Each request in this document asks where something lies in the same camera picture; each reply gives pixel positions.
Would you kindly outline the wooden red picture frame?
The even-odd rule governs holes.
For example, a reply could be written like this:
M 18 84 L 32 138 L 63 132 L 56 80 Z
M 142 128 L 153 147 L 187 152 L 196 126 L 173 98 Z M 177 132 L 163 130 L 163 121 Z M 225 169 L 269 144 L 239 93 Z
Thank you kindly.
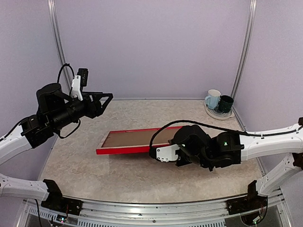
M 164 147 L 169 146 L 168 144 L 158 144 L 153 145 L 154 147 Z M 149 145 L 148 146 L 134 146 L 134 147 L 114 147 L 114 148 L 96 148 L 97 155 L 120 155 L 120 154 L 135 154 L 135 153 L 148 153 L 149 152 Z

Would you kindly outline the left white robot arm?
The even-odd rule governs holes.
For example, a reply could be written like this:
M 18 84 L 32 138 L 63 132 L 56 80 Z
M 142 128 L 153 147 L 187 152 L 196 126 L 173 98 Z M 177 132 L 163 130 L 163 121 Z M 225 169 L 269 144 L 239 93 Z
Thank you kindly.
M 63 93 L 61 84 L 51 83 L 36 92 L 37 113 L 20 120 L 13 129 L 0 139 L 0 162 L 35 149 L 54 135 L 60 136 L 61 129 L 71 123 L 80 124 L 85 116 L 90 119 L 101 116 L 113 94 L 84 92 L 82 99 Z M 48 201 L 56 210 L 66 206 L 66 199 L 53 180 L 30 181 L 0 176 L 1 196 Z

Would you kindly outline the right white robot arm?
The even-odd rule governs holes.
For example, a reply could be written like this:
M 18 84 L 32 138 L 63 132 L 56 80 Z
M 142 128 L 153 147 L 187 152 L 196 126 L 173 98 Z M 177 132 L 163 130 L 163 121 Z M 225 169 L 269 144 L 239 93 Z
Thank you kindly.
M 183 126 L 171 140 L 164 161 L 177 166 L 197 164 L 200 167 L 227 167 L 257 157 L 286 154 L 286 157 L 264 177 L 248 185 L 242 206 L 252 210 L 261 197 L 267 197 L 289 177 L 303 169 L 303 120 L 278 130 L 246 132 L 223 129 L 211 138 L 196 123 Z

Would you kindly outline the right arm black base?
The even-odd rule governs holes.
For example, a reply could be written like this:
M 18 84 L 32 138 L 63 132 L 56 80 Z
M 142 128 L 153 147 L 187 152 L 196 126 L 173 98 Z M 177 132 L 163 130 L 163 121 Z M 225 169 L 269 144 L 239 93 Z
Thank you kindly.
M 267 204 L 268 196 L 261 196 L 259 194 L 256 183 L 257 180 L 254 180 L 248 185 L 247 195 L 227 200 L 226 205 L 229 215 L 256 210 Z

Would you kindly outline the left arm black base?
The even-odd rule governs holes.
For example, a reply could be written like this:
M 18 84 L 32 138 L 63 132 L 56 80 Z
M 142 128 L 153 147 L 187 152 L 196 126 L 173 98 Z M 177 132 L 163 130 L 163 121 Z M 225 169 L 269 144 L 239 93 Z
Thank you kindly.
M 50 210 L 79 216 L 83 201 L 67 198 L 62 195 L 59 186 L 54 180 L 44 179 L 49 193 L 46 200 L 41 202 L 41 206 Z

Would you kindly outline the white coaster plate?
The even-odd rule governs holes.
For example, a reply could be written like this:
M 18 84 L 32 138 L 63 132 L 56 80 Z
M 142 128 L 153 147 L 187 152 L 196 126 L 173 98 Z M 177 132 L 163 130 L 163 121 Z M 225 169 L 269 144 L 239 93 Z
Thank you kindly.
M 218 108 L 209 109 L 207 104 L 205 104 L 205 111 L 212 118 L 217 119 L 217 120 L 221 120 L 221 121 L 228 120 L 230 118 L 235 117 L 235 114 L 234 114 L 233 110 L 230 110 L 228 113 L 223 113 L 223 112 L 219 112 Z

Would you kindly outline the light blue mug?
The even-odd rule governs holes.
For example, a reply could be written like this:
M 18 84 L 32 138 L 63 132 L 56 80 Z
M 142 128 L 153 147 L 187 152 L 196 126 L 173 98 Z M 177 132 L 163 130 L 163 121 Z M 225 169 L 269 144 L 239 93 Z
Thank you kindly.
M 208 90 L 208 95 L 205 97 L 206 106 L 213 110 L 218 106 L 219 100 L 221 98 L 221 92 L 215 89 Z

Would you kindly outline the dark green mug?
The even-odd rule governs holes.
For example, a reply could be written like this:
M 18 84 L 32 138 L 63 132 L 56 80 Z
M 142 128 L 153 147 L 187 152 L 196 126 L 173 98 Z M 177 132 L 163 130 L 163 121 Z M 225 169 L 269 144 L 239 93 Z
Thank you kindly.
M 232 105 L 234 103 L 234 99 L 230 96 L 223 95 L 220 98 L 219 104 L 218 104 L 218 110 L 221 113 L 229 113 L 232 109 Z

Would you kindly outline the aluminium front rail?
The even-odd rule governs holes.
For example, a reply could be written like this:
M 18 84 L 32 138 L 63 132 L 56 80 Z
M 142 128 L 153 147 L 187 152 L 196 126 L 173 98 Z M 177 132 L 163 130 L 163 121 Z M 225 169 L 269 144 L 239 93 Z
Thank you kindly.
M 122 203 L 82 199 L 79 215 L 68 215 L 66 223 L 57 221 L 61 213 L 24 200 L 15 226 L 62 227 L 228 227 L 235 221 L 242 226 L 241 214 L 228 212 L 228 197 L 181 203 Z

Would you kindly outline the left aluminium corner post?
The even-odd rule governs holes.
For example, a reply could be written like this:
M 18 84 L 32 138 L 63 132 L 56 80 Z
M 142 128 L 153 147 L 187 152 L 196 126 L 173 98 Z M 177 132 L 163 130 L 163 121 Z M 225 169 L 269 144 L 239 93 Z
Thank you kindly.
M 48 5 L 49 16 L 50 16 L 51 27 L 53 30 L 55 47 L 57 50 L 60 65 L 63 66 L 65 64 L 67 64 L 67 62 L 66 62 L 63 45 L 62 45 L 62 41 L 61 41 L 61 36 L 60 36 L 60 29 L 59 29 L 57 14 L 56 14 L 55 1 L 48 0 L 47 5 Z M 59 77 L 59 81 L 60 81 L 60 79 L 64 78 L 64 81 L 66 84 L 66 89 L 68 91 L 68 94 L 70 95 L 72 79 L 74 77 L 73 68 L 71 66 L 64 66 L 62 68 L 61 75 L 58 77 Z

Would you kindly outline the aluminium corner post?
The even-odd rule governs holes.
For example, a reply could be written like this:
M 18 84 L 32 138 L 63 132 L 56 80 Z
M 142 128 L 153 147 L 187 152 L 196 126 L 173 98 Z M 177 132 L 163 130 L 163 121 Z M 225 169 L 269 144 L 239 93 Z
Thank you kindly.
M 249 7 L 248 20 L 247 20 L 247 25 L 246 25 L 245 35 L 244 35 L 244 41 L 243 41 L 242 51 L 241 51 L 241 55 L 240 55 L 240 61 L 239 61 L 239 65 L 237 68 L 235 81 L 234 81 L 234 84 L 232 87 L 231 97 L 233 99 L 236 98 L 237 92 L 240 87 L 243 70 L 244 70 L 247 55 L 249 52 L 250 40 L 251 40 L 251 35 L 253 32 L 256 10 L 257 10 L 257 0 L 251 0 L 250 7 Z
M 67 64 L 67 62 L 66 62 L 63 45 L 62 45 L 62 41 L 61 41 L 61 36 L 60 36 L 60 29 L 59 29 L 57 14 L 56 14 L 55 1 L 48 0 L 47 5 L 48 5 L 49 16 L 50 16 L 51 27 L 53 30 L 55 47 L 57 50 L 60 65 L 63 66 L 65 64 Z M 60 79 L 64 78 L 64 81 L 66 84 L 66 89 L 68 91 L 68 94 L 70 95 L 72 79 L 74 77 L 73 68 L 71 66 L 64 66 L 62 68 L 61 75 L 58 77 L 59 77 L 59 81 L 60 81 Z

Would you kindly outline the right aluminium corner post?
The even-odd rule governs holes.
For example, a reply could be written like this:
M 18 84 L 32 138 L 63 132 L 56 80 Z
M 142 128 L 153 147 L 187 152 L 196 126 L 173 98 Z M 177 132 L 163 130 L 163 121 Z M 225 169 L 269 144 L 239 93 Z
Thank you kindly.
M 235 81 L 234 81 L 234 84 L 232 87 L 231 97 L 233 99 L 236 98 L 237 92 L 240 87 L 243 70 L 244 70 L 247 55 L 249 52 L 250 40 L 251 40 L 251 35 L 253 32 L 256 10 L 257 10 L 257 0 L 251 0 L 250 7 L 249 7 L 248 20 L 247 20 L 247 25 L 246 25 L 245 35 L 244 35 L 244 41 L 243 41 L 242 51 L 241 51 L 241 55 L 240 55 L 240 61 L 239 61 L 239 65 L 237 68 Z

